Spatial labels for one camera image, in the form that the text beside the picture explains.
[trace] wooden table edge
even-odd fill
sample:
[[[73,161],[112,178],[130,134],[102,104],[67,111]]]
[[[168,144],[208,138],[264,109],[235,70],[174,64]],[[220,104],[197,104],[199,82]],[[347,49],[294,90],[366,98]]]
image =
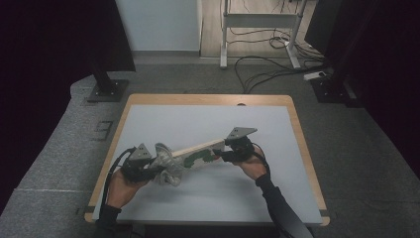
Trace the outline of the wooden table edge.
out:
[[[243,95],[243,94],[132,94],[127,100],[121,119],[118,123],[117,130],[111,142],[108,154],[104,161],[98,181],[92,192],[88,206],[85,210],[84,219],[87,222],[93,222],[93,210],[99,198],[99,193],[102,189],[106,175],[110,168],[110,163],[114,155],[118,140],[122,133],[125,121],[132,105],[146,104],[146,105],[238,105],[243,103],[245,105],[254,106],[286,106],[290,116],[293,132],[298,142],[298,147],[301,153],[303,164],[309,178],[309,183],[314,193],[318,208],[321,213],[321,226],[326,226],[330,223],[327,206],[321,192],[321,187],[316,177],[315,169],[312,164],[312,159],[309,154],[308,147],[300,126],[299,118],[293,104],[293,100],[288,95]]]

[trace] black sleeve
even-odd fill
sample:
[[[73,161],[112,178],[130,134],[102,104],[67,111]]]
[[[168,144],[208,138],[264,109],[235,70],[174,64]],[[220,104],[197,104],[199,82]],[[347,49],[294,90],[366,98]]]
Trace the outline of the black sleeve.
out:
[[[118,213],[121,209],[104,205],[99,219],[96,221],[96,230],[93,238],[112,238],[115,237],[115,225],[117,224]]]
[[[262,189],[262,196],[265,198],[269,216],[280,234],[295,238],[313,237],[287,204],[280,189],[272,184],[268,174],[257,178],[256,185]]]

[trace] floor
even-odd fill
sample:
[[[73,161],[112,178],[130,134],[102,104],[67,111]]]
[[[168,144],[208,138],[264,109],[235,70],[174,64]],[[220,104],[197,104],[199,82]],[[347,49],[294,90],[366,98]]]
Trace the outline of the floor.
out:
[[[302,22],[297,35],[297,44],[309,49],[304,42],[306,30],[308,29],[312,13],[317,1],[309,0],[306,3]],[[222,40],[222,15],[224,11],[224,1],[202,1],[203,6],[203,29],[201,42],[201,56],[204,58],[218,57],[220,55],[220,44]],[[287,0],[232,0],[230,13],[273,13],[289,14],[299,11],[301,1]],[[276,29],[275,36],[288,38],[291,29]],[[268,39],[273,37],[273,29],[254,29],[254,28],[232,28],[227,33],[228,56],[260,56],[267,58],[286,58],[285,49],[273,48]],[[275,47],[283,47],[280,42],[274,42]]]
[[[87,103],[95,84],[91,76],[71,87],[66,112],[0,217],[0,237],[92,234],[94,225],[84,221],[83,211],[130,94],[242,92],[234,60],[226,70],[216,59],[190,56],[137,56],[135,62],[137,72],[109,73],[113,79],[130,79],[119,103]],[[276,68],[258,60],[237,70],[248,78]],[[420,181],[364,109],[318,103],[302,74],[275,78],[252,93],[294,100],[331,216],[328,226],[313,228],[315,237],[420,236]],[[109,134],[98,130],[104,123],[111,124]],[[194,231],[206,237],[200,234],[205,229]]]

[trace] hand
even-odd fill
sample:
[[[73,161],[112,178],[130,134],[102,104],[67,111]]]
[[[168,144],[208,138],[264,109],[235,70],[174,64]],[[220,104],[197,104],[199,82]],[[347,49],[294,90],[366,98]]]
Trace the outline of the hand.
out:
[[[121,170],[117,170],[111,177],[106,204],[116,208],[123,207],[133,199],[140,187],[148,182],[148,180],[129,182],[124,178]]]
[[[255,152],[263,157],[263,151],[260,147],[254,146]],[[266,168],[263,162],[256,156],[252,155],[249,159],[244,162],[232,162],[235,166],[239,166],[251,179],[258,179],[260,176],[266,174]]]

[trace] gray carpet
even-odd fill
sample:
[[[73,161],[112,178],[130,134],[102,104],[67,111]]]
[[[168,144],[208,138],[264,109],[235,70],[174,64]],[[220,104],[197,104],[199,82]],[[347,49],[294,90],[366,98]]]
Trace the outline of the gray carpet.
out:
[[[247,63],[240,74],[273,69]],[[93,77],[71,87],[66,112],[0,217],[0,237],[90,237],[94,225],[83,210],[130,94],[242,92],[231,65],[211,62],[148,62],[109,74],[130,79],[123,100],[85,102]],[[331,215],[330,225],[313,228],[315,237],[420,237],[420,181],[364,109],[319,104],[302,75],[273,79],[253,94],[294,100]]]

